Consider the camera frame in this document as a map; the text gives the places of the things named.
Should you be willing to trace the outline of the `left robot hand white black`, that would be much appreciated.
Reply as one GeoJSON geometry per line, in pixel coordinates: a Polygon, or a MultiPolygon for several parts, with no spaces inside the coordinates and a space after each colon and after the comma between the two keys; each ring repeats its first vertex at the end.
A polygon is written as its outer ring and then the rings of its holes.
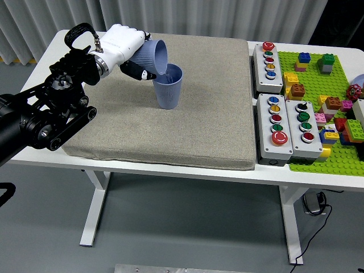
{"type": "Polygon", "coordinates": [[[148,40],[151,34],[145,31],[114,24],[98,43],[99,48],[91,52],[96,60],[99,75],[105,78],[115,66],[122,73],[136,80],[153,80],[156,74],[131,61],[131,57],[148,40]]]}

